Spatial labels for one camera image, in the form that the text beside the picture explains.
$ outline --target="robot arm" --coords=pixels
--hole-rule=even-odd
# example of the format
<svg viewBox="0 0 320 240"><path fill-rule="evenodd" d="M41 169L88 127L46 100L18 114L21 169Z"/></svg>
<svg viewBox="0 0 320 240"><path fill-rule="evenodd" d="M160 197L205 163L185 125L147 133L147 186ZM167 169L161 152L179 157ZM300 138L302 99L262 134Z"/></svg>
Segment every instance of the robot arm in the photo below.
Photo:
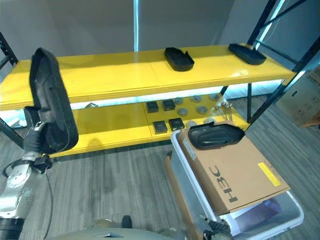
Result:
<svg viewBox="0 0 320 240"><path fill-rule="evenodd" d="M73 148L79 137L59 63L43 48L32 56L29 84L34 105L24 108L24 154L12 163L0 196L0 239L19 238L43 174L52 167L48 155Z"/></svg>
<svg viewBox="0 0 320 240"><path fill-rule="evenodd" d="M24 139L24 155L12 163L12 172L0 196L0 239L18 239L43 174L52 162L39 149L44 123L39 122Z"/></svg>

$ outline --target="floor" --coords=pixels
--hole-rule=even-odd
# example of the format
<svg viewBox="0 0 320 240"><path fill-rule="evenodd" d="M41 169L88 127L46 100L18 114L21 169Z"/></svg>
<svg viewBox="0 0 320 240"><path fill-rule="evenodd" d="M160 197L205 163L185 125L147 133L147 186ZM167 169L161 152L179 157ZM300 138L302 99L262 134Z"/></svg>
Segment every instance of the floor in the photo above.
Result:
<svg viewBox="0 0 320 240"><path fill-rule="evenodd" d="M264 99L254 97L252 108ZM245 98L232 103L241 114L246 112ZM272 105L246 134L291 186L304 211L302 225L275 238L320 239L320 130L297 128ZM57 158L48 171L54 195L48 236L85 229L102 218L120 223L126 214L131 215L135 228L156 232L169 227L183 229L163 166L170 150L170 142L165 141ZM0 169L21 155L0 133ZM0 176L0 190L4 182ZM21 239L43 238L49 209L48 185L43 180Z"/></svg>

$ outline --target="brown cardboard box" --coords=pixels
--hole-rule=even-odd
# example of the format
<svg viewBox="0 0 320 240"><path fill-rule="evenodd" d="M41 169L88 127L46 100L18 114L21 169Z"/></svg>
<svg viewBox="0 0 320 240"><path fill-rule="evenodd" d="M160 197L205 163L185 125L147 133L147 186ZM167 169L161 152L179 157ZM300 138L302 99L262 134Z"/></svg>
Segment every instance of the brown cardboard box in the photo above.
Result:
<svg viewBox="0 0 320 240"><path fill-rule="evenodd" d="M213 210L235 212L290 189L279 173L245 136L235 145L198 150L180 132L178 141Z"/></svg>
<svg viewBox="0 0 320 240"><path fill-rule="evenodd" d="M320 125L320 65L306 72L275 105L298 127Z"/></svg>

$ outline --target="metal shelving unit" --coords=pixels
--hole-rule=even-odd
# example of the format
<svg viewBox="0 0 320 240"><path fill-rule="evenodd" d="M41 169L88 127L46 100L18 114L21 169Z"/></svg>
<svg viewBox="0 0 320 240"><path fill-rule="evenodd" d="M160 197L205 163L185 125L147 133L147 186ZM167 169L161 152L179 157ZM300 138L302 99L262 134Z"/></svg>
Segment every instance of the metal shelving unit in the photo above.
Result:
<svg viewBox="0 0 320 240"><path fill-rule="evenodd" d="M318 38L300 60L295 60L285 53L257 40L261 30L306 1L307 0L300 0L285 9L277 17L268 20L269 15L276 4L276 0L269 0L247 42L249 46L260 43L275 54L291 61L295 64L293 71L296 73L280 66L269 57L267 57L266 62L260 66L246 64L230 53L228 51L228 46L189 47L188 51L191 56L194 56L197 64L192 71L185 73L177 73L168 70L169 68L163 56L163 50L58 57L61 75L68 91L70 102L77 103L133 97L217 86L224 86L221 90L221 94L223 95L226 92L228 85L248 83L247 121L244 121L234 110L235 116L238 116L238 123L240 126L243 129L247 129L247 127L252 124L270 106L270 104L272 104L286 86L291 83L295 74L298 74L320 49L320 38ZM10 62L12 66L16 65L12 73L1 83L0 90L1 94L4 96L1 100L2 109L10 110L23 108L25 105L32 104L32 97L28 92L31 61L23 60L18 62L1 33L0 43L1 50L5 55L4 59L1 61L0 69L8 62ZM239 70L244 70L243 72L246 72L246 74L243 75ZM88 76L92 74L97 78L95 82L97 84L96 88L93 88L90 83L86 85ZM252 83L272 79L285 80L252 115ZM101 124L101 126L104 126L103 129L89 127L91 124L88 123L93 121L95 116L101 118L103 116L102 112L108 111L107 107L101 108L101 110L87 108L73 111L80 136L79 143L67 152L67 154L77 154L169 139L169 133L164 135L152 134L152 125L148 119L148 115L143 115L145 111L143 111L144 107L142 103L128 104L128 106L114 106L111 108L116 109L112 112L112 121L110 120L111 122L104 122L104 124ZM131 121L122 124L121 126L117 121L117 114L120 115L121 112L123 112L122 108L139 109L143 116L136 116L136 114L125 110L124 112L128 114ZM23 148L23 139L2 119L0 119L0 127L12 141ZM118 137L117 141L110 141L110 139L114 138L109 138L109 136L115 134L121 137L128 134L132 136L132 138L130 141L125 141L123 137Z"/></svg>

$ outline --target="yellow shelf board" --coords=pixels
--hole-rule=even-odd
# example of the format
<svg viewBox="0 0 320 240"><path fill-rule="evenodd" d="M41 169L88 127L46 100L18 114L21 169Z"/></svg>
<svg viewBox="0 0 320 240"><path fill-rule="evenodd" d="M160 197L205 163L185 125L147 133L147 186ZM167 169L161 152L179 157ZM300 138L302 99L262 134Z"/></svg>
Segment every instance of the yellow shelf board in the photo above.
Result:
<svg viewBox="0 0 320 240"><path fill-rule="evenodd" d="M206 87L285 79L294 73L271 58L249 65L227 45L186 47L195 60L193 69L174 71L164 49L113 54L58 57L61 76L71 103L182 91ZM0 84L0 110L32 105L30 60L19 61Z"/></svg>
<svg viewBox="0 0 320 240"><path fill-rule="evenodd" d="M214 112L200 115L196 111L198 105L205 105L208 109L216 105L208 95L202 96L201 103L194 103L185 97L183 104L177 105L175 110L164 111L161 101L157 101L159 112L147 113L145 103L132 103L115 106L84 108L73 111L73 116L79 133L77 145L53 157L81 154L111 148L118 148L136 144L169 140L172 134L168 124L169 119L179 118L177 110L180 107L189 110L188 117L182 117L186 125L188 120L202 124L207 117L213 117L217 122L224 118ZM249 126L241 116L232 109L232 119L236 126L246 130ZM155 134L153 122L165 120L168 131Z"/></svg>
<svg viewBox="0 0 320 240"><path fill-rule="evenodd" d="M151 133L141 103L73 110L79 141L53 157L146 143Z"/></svg>

